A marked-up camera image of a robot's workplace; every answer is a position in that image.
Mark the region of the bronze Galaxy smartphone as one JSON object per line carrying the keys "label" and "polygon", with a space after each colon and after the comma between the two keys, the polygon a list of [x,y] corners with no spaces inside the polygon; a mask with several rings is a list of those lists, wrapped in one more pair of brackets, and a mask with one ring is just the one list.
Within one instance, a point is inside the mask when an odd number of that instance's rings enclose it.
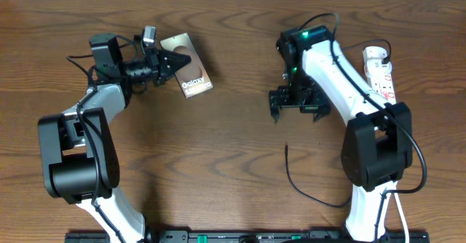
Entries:
{"label": "bronze Galaxy smartphone", "polygon": [[178,70],[175,77],[186,99],[208,92],[214,88],[188,33],[178,34],[161,40],[164,50],[188,55],[191,62]]}

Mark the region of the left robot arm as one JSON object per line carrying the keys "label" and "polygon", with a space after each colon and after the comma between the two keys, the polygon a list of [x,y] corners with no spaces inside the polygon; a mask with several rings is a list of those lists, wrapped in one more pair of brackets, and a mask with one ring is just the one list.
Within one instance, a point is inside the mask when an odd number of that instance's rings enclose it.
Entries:
{"label": "left robot arm", "polygon": [[87,90],[76,104],[38,121],[42,173],[47,193],[88,212],[104,229],[107,242],[158,242],[119,186],[120,168],[109,125],[130,103],[135,86],[163,85],[191,57],[158,49],[156,37],[126,43],[132,60],[122,56],[122,36],[100,33],[90,38],[95,63],[84,71]]}

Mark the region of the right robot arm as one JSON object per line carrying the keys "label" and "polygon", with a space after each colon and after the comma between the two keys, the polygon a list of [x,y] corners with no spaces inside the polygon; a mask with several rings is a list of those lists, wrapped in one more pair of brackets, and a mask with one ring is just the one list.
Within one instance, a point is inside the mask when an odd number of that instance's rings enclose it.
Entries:
{"label": "right robot arm", "polygon": [[324,26],[283,31],[276,42],[288,83],[269,93],[278,121],[283,108],[298,108],[315,120],[335,108],[345,124],[341,163],[352,183],[347,236],[356,242],[388,237],[388,203],[398,198],[398,181],[412,164],[411,112],[397,102],[390,48],[364,42],[361,76]]}

